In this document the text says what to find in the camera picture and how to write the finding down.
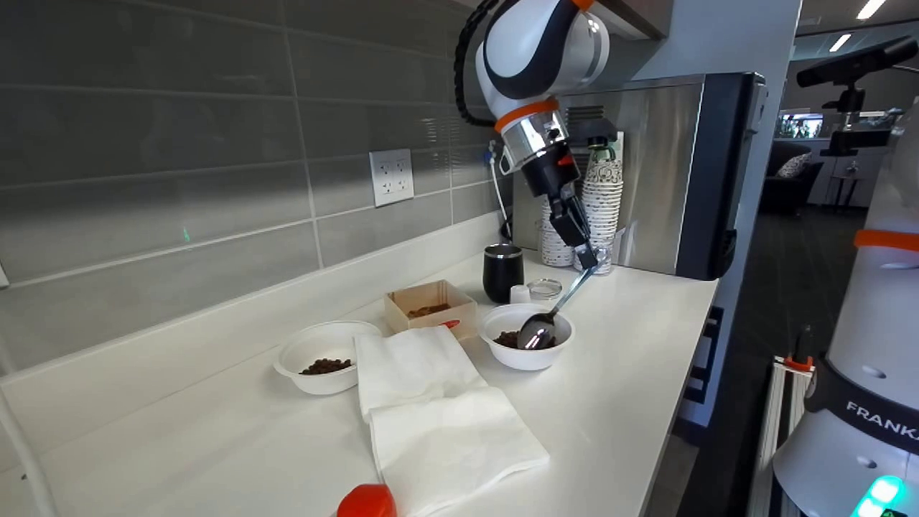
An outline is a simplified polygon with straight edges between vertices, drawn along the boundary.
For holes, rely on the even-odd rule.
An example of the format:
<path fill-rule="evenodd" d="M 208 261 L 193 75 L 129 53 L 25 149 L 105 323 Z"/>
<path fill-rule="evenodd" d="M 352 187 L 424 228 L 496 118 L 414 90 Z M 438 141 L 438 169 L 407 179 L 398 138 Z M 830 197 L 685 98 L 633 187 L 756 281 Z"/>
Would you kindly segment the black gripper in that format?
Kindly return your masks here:
<path fill-rule="evenodd" d="M 523 177 L 533 197 L 549 198 L 549 223 L 555 234 L 575 247 L 579 271 L 612 271 L 612 244 L 598 243 L 589 247 L 589 223 L 575 192 L 576 169 L 569 154 L 542 155 L 523 167 Z"/>

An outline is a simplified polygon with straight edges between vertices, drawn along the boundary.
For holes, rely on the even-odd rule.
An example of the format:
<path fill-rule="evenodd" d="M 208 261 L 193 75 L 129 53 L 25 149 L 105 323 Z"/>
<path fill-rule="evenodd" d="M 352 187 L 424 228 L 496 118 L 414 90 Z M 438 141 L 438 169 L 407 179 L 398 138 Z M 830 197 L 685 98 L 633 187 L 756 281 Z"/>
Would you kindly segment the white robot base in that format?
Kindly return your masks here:
<path fill-rule="evenodd" d="M 919 517 L 919 105 L 853 247 L 833 342 L 773 471 L 804 517 Z"/>

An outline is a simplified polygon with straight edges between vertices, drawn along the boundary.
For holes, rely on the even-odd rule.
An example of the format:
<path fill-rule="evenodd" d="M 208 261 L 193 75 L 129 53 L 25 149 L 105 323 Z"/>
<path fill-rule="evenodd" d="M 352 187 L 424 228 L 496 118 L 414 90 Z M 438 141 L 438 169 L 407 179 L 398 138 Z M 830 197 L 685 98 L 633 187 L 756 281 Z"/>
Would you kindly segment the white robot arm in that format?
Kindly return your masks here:
<path fill-rule="evenodd" d="M 608 60 L 595 0 L 478 0 L 454 46 L 454 105 L 490 126 L 510 174 L 549 205 L 549 224 L 582 271 L 598 271 L 579 179 L 557 95 L 589 88 Z"/>

